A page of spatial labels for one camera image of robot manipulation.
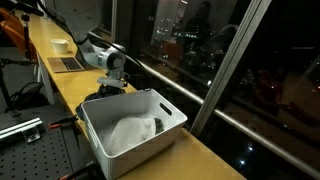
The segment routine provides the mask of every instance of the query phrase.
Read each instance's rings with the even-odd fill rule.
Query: orange chair
[[[6,21],[10,15],[10,11],[8,11],[5,8],[1,8],[0,7],[0,15],[1,15],[1,21]],[[9,18],[9,21],[14,22],[15,24],[17,24],[18,26],[21,26],[21,29],[23,30],[23,26],[20,22],[20,20],[18,19],[18,17],[16,17],[14,14],[12,14]]]
[[[23,28],[19,26],[17,23],[12,21],[2,21],[1,27],[4,28],[4,32],[11,38],[13,43],[18,47],[18,49],[24,53],[25,52],[25,40],[24,40],[24,32]],[[31,41],[29,41],[30,54],[32,60],[37,60],[36,49]]]

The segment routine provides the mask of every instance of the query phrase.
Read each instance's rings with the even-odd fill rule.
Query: white cloth
[[[154,118],[127,116],[117,123],[107,143],[108,155],[115,156],[152,138],[156,134]]]

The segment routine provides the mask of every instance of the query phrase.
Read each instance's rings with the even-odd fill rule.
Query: wooden desk
[[[47,57],[61,56],[55,54],[50,44],[50,39],[71,37],[53,22],[31,15],[30,39],[37,49],[41,61],[48,67],[48,73],[58,87],[70,111],[75,113],[75,107],[84,98],[96,92],[99,84],[96,80],[104,75],[104,70],[94,69],[84,72],[59,73],[51,71]],[[76,46],[70,43],[70,53],[74,56]],[[135,91],[132,86],[126,92]],[[176,142],[147,160],[140,166],[131,170],[119,179],[244,179],[237,171],[232,169],[221,158],[194,138],[189,132],[182,129]]]

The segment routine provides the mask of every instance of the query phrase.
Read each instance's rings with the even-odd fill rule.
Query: glass window
[[[210,131],[202,135],[201,141],[245,178],[311,179],[307,174],[219,117],[211,115],[210,120]],[[252,128],[259,128],[254,123],[250,124]]]
[[[318,7],[320,2],[314,0],[272,1],[218,106],[316,170],[320,170]]]
[[[130,54],[205,98],[249,3],[137,0]]]

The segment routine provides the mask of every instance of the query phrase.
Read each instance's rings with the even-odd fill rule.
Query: white plastic bin
[[[181,111],[153,89],[91,100],[81,107],[91,148],[108,180],[118,178],[173,143],[187,120]],[[117,122],[125,116],[141,114],[161,119],[164,131],[121,154],[108,155],[105,138],[110,138]]]

